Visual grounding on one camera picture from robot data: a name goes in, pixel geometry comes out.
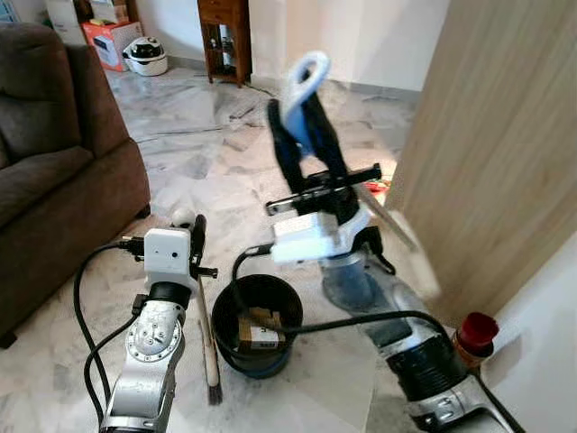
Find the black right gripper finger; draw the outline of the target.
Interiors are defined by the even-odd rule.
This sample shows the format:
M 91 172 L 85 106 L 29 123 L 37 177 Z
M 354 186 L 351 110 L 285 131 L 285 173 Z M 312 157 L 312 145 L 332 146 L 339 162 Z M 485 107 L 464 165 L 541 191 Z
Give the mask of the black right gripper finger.
M 271 98 L 267 104 L 267 123 L 270 129 L 273 155 L 291 191 L 309 189 L 307 177 L 301 170 L 301 151 L 296 137 L 284 127 L 279 114 L 279 100 Z
M 326 179 L 342 179 L 349 176 L 346 161 L 343 160 L 341 147 L 333 124 L 320 100 L 320 92 L 312 95 L 302 103 L 302 124 L 305 126 L 305 136 L 308 139 L 307 147 L 312 155 L 325 165 Z

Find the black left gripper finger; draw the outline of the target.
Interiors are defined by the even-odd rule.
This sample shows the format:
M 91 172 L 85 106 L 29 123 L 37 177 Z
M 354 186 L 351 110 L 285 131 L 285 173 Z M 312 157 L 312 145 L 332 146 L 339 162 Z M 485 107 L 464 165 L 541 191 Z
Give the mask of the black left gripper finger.
M 206 216 L 203 214 L 197 214 L 194 218 L 194 222 L 190 223 L 188 226 L 190 233 L 190 263 L 193 265 L 199 265 L 205 255 L 205 243 L 206 243 Z

